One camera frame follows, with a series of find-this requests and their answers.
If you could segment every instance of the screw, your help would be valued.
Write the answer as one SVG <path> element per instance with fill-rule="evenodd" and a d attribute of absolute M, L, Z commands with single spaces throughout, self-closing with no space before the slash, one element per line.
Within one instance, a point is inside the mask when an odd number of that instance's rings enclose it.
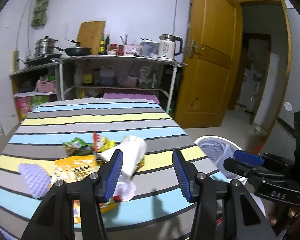
<path fill-rule="evenodd" d="M 205 177 L 206 177 L 206 174 L 204 174 L 203 172 L 199 172 L 199 173 L 197 174 L 197 178 L 198 178 L 198 179 L 205 179 Z"/>
<path fill-rule="evenodd" d="M 57 186 L 61 186 L 63 184 L 63 180 L 58 179 L 54 184 L 56 184 Z"/>
<path fill-rule="evenodd" d="M 89 178 L 90 178 L 90 179 L 96 179 L 97 177 L 99 177 L 99 174 L 96 173 L 96 172 L 91 173 L 91 174 L 89 175 Z"/>
<path fill-rule="evenodd" d="M 233 179 L 231 182 L 235 186 L 239 186 L 241 184 L 241 182 L 239 180 L 237 180 L 237 179 Z"/>

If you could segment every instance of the electric kettle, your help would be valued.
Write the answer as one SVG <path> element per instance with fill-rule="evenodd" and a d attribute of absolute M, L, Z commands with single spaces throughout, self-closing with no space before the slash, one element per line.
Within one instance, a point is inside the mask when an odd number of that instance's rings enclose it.
<path fill-rule="evenodd" d="M 160 37 L 158 59 L 165 59 L 174 61 L 174 56 L 180 55 L 182 52 L 183 40 L 180 37 L 176 37 L 169 34 L 162 34 Z M 176 41 L 180 42 L 180 50 L 175 53 Z"/>

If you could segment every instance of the green curtain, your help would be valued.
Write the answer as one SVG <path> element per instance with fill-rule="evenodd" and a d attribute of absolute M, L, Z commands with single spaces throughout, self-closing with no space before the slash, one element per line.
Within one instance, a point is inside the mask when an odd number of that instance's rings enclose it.
<path fill-rule="evenodd" d="M 31 22 L 32 26 L 45 25 L 47 22 L 46 9 L 49 4 L 49 0 L 36 0 L 37 5 L 34 8 L 34 16 Z"/>

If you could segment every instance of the round white sticker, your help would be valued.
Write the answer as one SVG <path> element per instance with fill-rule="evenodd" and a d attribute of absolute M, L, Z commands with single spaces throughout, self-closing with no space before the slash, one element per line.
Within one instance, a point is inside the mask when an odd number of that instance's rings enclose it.
<path fill-rule="evenodd" d="M 291 111 L 292 111 L 292 104 L 289 103 L 289 102 L 285 102 L 285 103 L 284 103 L 284 108 L 285 108 L 287 111 L 291 112 Z"/>

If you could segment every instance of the trash bag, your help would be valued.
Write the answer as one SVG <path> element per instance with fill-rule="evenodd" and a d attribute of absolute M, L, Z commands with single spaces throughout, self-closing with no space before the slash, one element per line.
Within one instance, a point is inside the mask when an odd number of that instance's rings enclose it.
<path fill-rule="evenodd" d="M 217 168 L 226 176 L 227 179 L 239 179 L 241 176 L 226 171 L 223 162 L 227 158 L 233 158 L 237 149 L 234 145 L 226 144 L 218 139 L 203 139 L 198 142 L 199 148 L 210 158 Z"/>

